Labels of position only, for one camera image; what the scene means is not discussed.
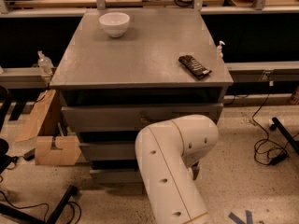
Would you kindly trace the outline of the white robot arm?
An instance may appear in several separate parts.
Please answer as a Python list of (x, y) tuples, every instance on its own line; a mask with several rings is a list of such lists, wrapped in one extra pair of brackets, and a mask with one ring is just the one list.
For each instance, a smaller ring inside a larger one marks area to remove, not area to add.
[(151, 124), (135, 140), (135, 154), (157, 224), (214, 224), (191, 167), (218, 142), (216, 124), (189, 115)]

